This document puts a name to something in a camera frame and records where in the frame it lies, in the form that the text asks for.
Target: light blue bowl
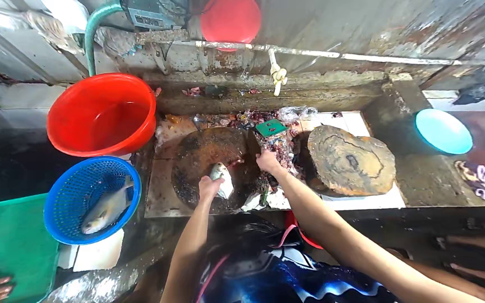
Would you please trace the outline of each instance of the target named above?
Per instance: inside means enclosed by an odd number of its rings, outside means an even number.
[[[465,154],[473,147],[473,137],[467,127],[449,113],[424,109],[417,114],[415,124],[429,144],[445,153]]]

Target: water faucet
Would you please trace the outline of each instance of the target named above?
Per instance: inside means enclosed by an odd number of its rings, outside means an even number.
[[[272,49],[269,49],[269,59],[271,60],[271,77],[273,78],[274,83],[274,95],[278,96],[282,84],[286,85],[287,83],[287,71],[285,68],[280,68],[278,63],[276,63],[276,56]]]

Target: white pipe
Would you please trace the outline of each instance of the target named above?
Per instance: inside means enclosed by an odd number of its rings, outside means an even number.
[[[209,42],[209,41],[174,41],[175,45],[186,45],[195,47],[211,47],[211,48],[223,48],[223,49],[247,49],[254,51],[269,51],[272,50],[275,53],[286,54],[300,54],[304,56],[313,57],[326,57],[326,58],[340,58],[346,60],[360,60],[371,62],[383,62],[383,63],[403,63],[403,64],[416,64],[416,65],[484,65],[485,60],[450,60],[450,59],[420,59],[420,58],[405,58],[405,57],[388,57],[388,56],[368,56],[361,54],[339,52],[323,52],[323,51],[310,51],[310,50],[298,50],[289,49],[287,47],[280,47],[277,45],[257,45],[248,43],[229,43],[229,42]]]
[[[276,56],[274,55],[273,50],[269,50],[269,59],[271,60],[271,66],[278,65],[278,63],[276,63]]]

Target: green hose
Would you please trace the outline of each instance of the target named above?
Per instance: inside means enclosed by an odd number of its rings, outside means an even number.
[[[100,21],[111,15],[112,13],[123,11],[120,3],[108,3],[96,9],[85,27],[85,58],[87,59],[87,68],[89,69],[89,76],[97,74],[95,69],[95,53],[93,51],[93,44],[95,40],[95,33],[100,24]]]

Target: pomfret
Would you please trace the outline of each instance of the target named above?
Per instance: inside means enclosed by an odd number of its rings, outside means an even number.
[[[228,199],[233,193],[233,183],[231,182],[231,175],[227,170],[227,167],[222,162],[215,163],[209,177],[212,181],[219,178],[223,178],[225,180],[222,184],[220,184],[220,190],[218,191],[217,196]]]
[[[127,199],[127,188],[132,186],[134,186],[134,182],[127,175],[125,185],[121,189],[103,193],[95,207],[85,216],[81,224],[81,231],[89,235],[117,220],[119,215],[131,204],[131,201]]]

